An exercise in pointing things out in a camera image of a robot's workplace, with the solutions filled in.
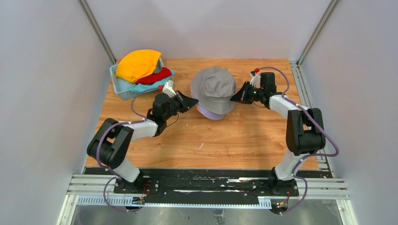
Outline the red bucket hat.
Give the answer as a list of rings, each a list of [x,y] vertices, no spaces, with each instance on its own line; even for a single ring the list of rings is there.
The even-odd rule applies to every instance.
[[[171,70],[163,67],[158,73],[152,73],[148,76],[139,78],[138,80],[136,80],[135,84],[149,85],[169,76],[172,76]]]

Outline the grey bucket hat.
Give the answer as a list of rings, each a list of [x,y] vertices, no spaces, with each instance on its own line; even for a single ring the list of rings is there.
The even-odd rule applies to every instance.
[[[228,114],[234,107],[230,98],[236,92],[236,80],[230,71],[219,66],[199,71],[191,82],[191,96],[198,104],[217,114]]]

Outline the lavender bucket hat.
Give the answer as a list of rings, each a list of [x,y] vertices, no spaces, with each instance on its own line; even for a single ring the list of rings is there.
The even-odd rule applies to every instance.
[[[225,117],[225,114],[217,114],[207,110],[206,108],[202,107],[200,104],[196,104],[198,108],[201,110],[202,115],[210,120],[221,120]]]

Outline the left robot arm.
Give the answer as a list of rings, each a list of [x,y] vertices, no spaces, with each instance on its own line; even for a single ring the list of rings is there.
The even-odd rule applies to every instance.
[[[172,97],[157,94],[152,108],[142,120],[117,121],[107,118],[88,144],[86,153],[98,165],[117,178],[126,181],[133,194],[140,193],[144,181],[141,171],[131,163],[126,154],[132,140],[159,136],[167,127],[167,120],[193,108],[199,101],[177,91]]]

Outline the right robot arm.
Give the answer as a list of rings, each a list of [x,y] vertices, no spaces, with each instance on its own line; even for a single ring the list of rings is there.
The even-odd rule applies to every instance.
[[[262,103],[287,120],[287,151],[282,161],[270,172],[268,189],[274,195],[281,195],[295,185],[295,175],[307,156],[317,153],[326,144],[321,132],[323,119],[317,108],[303,107],[292,102],[283,92],[276,90],[275,74],[251,72],[251,81],[244,82],[242,88],[231,97],[231,101],[250,105]]]

